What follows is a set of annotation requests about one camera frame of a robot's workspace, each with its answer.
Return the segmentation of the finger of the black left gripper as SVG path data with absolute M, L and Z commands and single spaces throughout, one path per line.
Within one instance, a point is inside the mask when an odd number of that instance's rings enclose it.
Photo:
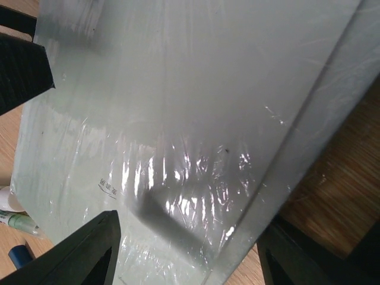
M 1 34 L 1 115 L 54 87 L 46 49 Z

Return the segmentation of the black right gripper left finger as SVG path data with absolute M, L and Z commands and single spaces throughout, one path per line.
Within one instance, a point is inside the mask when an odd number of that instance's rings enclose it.
M 1 284 L 112 284 L 120 240 L 118 212 L 104 211 Z

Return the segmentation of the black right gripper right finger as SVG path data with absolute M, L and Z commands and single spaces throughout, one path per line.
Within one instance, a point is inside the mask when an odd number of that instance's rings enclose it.
M 265 284 L 349 284 L 343 260 L 287 221 L 272 221 L 257 242 Z

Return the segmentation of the pale green notebook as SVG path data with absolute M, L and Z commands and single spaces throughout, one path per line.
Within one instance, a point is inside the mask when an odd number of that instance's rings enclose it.
M 226 281 L 379 73 L 378 1 L 39 7 L 11 189 L 55 243 L 116 210 L 115 284 Z

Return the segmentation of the black student backpack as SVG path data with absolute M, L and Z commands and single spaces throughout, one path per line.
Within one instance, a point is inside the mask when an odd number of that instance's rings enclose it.
M 365 284 L 379 284 L 379 220 L 356 245 L 347 260 L 369 279 Z

